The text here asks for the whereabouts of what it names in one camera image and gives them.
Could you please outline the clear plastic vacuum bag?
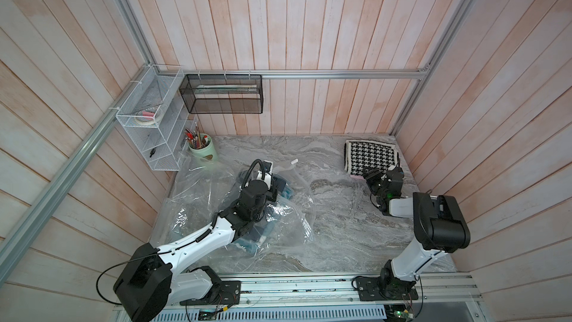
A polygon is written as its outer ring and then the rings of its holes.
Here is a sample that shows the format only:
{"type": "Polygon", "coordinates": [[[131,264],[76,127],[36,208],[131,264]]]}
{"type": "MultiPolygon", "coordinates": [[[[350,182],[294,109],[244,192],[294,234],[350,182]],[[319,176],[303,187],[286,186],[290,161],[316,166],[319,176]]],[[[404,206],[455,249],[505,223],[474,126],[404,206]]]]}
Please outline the clear plastic vacuum bag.
{"type": "Polygon", "coordinates": [[[315,240],[316,208],[297,164],[191,162],[159,212],[151,245],[183,246],[190,265],[303,250],[315,240]]]}

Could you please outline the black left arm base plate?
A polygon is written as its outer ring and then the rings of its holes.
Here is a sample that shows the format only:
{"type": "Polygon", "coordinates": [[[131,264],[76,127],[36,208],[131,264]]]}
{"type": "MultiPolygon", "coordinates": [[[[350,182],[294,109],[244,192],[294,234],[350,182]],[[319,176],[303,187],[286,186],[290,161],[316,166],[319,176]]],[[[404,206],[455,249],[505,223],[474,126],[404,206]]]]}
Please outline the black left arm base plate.
{"type": "Polygon", "coordinates": [[[189,299],[180,302],[181,306],[234,306],[240,302],[241,281],[227,280],[214,283],[207,294],[201,299],[189,299]]]}

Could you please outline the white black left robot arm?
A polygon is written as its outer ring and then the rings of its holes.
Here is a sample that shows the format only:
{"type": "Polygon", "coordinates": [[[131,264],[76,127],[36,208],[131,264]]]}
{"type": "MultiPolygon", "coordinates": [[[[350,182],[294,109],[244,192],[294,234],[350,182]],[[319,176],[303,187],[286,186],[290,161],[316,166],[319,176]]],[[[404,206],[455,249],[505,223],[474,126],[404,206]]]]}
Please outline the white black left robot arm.
{"type": "Polygon", "coordinates": [[[132,321],[151,321],[167,305],[183,301],[214,301],[222,298],[219,276],[208,266],[188,267],[220,247],[247,235],[265,217],[283,185],[273,178],[251,180],[238,198],[214,214],[205,227],[160,247],[146,243],[130,260],[113,291],[132,321]]]}

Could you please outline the black white houndstooth blanket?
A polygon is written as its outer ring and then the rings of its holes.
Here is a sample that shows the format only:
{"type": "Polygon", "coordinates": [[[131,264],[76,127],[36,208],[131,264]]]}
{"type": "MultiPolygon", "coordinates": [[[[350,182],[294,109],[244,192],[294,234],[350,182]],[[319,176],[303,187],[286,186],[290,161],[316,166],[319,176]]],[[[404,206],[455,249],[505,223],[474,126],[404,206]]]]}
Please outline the black white houndstooth blanket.
{"type": "Polygon", "coordinates": [[[386,172],[400,165],[396,146],[374,140],[347,140],[344,145],[344,168],[354,177],[362,177],[373,168],[386,172]]]}

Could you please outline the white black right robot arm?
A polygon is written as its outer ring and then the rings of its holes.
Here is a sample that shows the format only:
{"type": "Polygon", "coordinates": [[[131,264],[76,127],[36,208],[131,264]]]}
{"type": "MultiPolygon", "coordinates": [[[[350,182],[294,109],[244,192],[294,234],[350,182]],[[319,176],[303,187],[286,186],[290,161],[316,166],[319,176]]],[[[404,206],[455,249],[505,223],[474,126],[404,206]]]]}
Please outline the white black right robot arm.
{"type": "Polygon", "coordinates": [[[414,192],[402,197],[405,174],[392,165],[388,170],[365,168],[363,177],[375,198],[373,205],[385,216],[413,219],[414,238],[395,259],[386,262],[374,293],[397,300],[411,293],[417,278],[433,261],[469,246],[471,235],[455,197],[414,192]]]}

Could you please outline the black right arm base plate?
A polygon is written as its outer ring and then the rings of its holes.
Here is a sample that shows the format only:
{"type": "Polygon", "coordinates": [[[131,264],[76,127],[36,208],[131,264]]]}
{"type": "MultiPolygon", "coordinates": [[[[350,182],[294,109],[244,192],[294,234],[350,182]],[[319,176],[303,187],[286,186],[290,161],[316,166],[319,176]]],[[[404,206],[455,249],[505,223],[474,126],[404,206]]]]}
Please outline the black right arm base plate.
{"type": "Polygon", "coordinates": [[[401,280],[384,280],[381,277],[358,276],[352,281],[360,301],[417,301],[419,295],[415,290],[415,282],[401,280]]]}

